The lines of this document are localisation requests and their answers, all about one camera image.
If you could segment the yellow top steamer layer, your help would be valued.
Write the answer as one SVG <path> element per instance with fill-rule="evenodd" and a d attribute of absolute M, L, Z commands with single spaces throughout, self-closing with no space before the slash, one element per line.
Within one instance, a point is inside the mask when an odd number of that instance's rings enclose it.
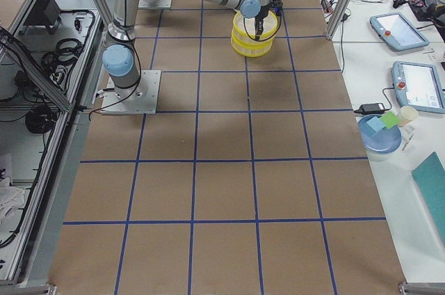
<path fill-rule="evenodd" d="M 272 40 L 279 28 L 279 20 L 275 13 L 268 12 L 267 17 L 263 20 L 262 34 L 257 34 L 255 18 L 244 18 L 237 12 L 233 18 L 232 37 L 245 43 L 266 42 Z"/>

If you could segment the beige cup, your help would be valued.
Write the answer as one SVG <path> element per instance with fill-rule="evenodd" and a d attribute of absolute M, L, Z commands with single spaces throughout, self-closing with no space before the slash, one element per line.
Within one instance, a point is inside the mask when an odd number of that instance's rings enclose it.
<path fill-rule="evenodd" d="M 412 106 L 402 106 L 398 112 L 398 126 L 404 127 L 415 120 L 419 115 L 419 112 Z"/>

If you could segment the near teach pendant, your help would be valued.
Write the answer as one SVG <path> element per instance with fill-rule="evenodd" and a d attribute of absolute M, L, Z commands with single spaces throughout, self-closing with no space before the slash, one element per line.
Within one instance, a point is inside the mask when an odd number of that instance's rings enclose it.
<path fill-rule="evenodd" d="M 400 106 L 444 114 L 444 92 L 434 65 L 396 61 L 391 75 Z"/>

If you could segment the blue sponge block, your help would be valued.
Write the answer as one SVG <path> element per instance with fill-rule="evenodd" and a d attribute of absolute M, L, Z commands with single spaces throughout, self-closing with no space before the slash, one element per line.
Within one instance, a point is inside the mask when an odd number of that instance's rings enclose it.
<path fill-rule="evenodd" d="M 377 116 L 373 116 L 367 120 L 364 126 L 366 128 L 366 133 L 369 136 L 372 136 L 385 128 L 385 124 Z"/>

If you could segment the yellow steamer layer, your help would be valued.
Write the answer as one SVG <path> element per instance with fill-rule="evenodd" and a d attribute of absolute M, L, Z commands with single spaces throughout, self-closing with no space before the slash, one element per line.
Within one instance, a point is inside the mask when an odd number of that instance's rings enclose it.
<path fill-rule="evenodd" d="M 279 28 L 279 20 L 275 13 L 268 12 L 267 17 L 263 20 L 262 34 L 257 34 L 255 18 L 244 18 L 237 12 L 233 18 L 232 37 L 245 43 L 266 42 L 272 40 Z"/>
<path fill-rule="evenodd" d="M 266 55 L 270 51 L 272 44 L 273 40 L 255 42 L 253 44 L 239 40 L 234 34 L 231 36 L 232 49 L 236 53 L 248 58 L 256 58 Z"/>

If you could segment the black monitor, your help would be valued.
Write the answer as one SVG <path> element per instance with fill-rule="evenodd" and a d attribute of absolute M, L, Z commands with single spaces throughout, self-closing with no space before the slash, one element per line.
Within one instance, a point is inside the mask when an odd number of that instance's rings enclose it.
<path fill-rule="evenodd" d="M 60 13 L 55 0 L 36 0 L 24 26 L 44 26 L 49 34 L 55 34 L 61 21 Z"/>

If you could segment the teach pendant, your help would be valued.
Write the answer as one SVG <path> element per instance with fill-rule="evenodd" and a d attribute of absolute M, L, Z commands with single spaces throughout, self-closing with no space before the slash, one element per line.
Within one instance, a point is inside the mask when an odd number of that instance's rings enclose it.
<path fill-rule="evenodd" d="M 430 41 L 402 14 L 388 13 L 369 19 L 372 29 L 395 51 L 426 47 Z"/>
<path fill-rule="evenodd" d="M 396 61 L 391 75 L 400 106 L 444 114 L 444 92 L 434 65 Z"/>

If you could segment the far teach pendant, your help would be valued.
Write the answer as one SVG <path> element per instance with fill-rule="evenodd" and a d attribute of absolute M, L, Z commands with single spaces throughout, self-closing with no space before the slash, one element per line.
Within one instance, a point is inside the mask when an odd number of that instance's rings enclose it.
<path fill-rule="evenodd" d="M 402 14 L 388 13 L 369 19 L 372 29 L 395 51 L 426 47 L 430 41 Z"/>

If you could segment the yellow bottom steamer layer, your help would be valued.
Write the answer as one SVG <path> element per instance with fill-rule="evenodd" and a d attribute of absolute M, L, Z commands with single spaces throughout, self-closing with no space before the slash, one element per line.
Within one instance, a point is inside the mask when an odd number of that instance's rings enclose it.
<path fill-rule="evenodd" d="M 239 40 L 234 34 L 231 36 L 232 49 L 236 53 L 248 58 L 256 58 L 266 55 L 270 51 L 272 44 L 273 40 L 255 42 L 253 44 Z"/>

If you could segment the green sponge block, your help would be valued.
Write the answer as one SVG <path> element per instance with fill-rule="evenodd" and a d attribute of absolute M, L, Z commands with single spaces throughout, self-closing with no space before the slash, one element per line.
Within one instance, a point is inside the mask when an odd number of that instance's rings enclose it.
<path fill-rule="evenodd" d="M 380 122 L 384 125 L 385 129 L 391 129 L 399 124 L 399 117 L 392 111 L 388 111 L 379 117 Z"/>

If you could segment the teal board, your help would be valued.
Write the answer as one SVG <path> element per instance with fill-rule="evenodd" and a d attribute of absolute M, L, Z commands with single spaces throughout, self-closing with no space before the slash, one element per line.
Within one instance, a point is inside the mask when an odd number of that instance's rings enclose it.
<path fill-rule="evenodd" d="M 444 241 L 444 167 L 432 152 L 413 171 L 412 176 L 426 204 L 437 233 Z"/>

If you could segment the blue plate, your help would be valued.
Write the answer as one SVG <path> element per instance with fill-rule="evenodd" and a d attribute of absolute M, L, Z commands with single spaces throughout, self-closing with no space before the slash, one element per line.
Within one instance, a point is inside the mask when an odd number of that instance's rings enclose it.
<path fill-rule="evenodd" d="M 376 134 L 369 136 L 366 133 L 364 126 L 365 122 L 373 116 L 380 117 L 381 115 L 366 115 L 358 122 L 359 132 L 364 143 L 364 147 L 376 154 L 390 154 L 395 152 L 400 146 L 402 141 L 401 131 L 398 126 L 391 129 L 383 129 Z"/>

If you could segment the black power adapter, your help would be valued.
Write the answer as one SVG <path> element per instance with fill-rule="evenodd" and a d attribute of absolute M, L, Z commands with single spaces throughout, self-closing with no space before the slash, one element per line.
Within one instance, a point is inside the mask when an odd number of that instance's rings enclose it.
<path fill-rule="evenodd" d="M 380 115 L 386 110 L 383 103 L 368 103 L 361 104 L 358 109 L 354 110 L 354 113 L 359 115 Z"/>

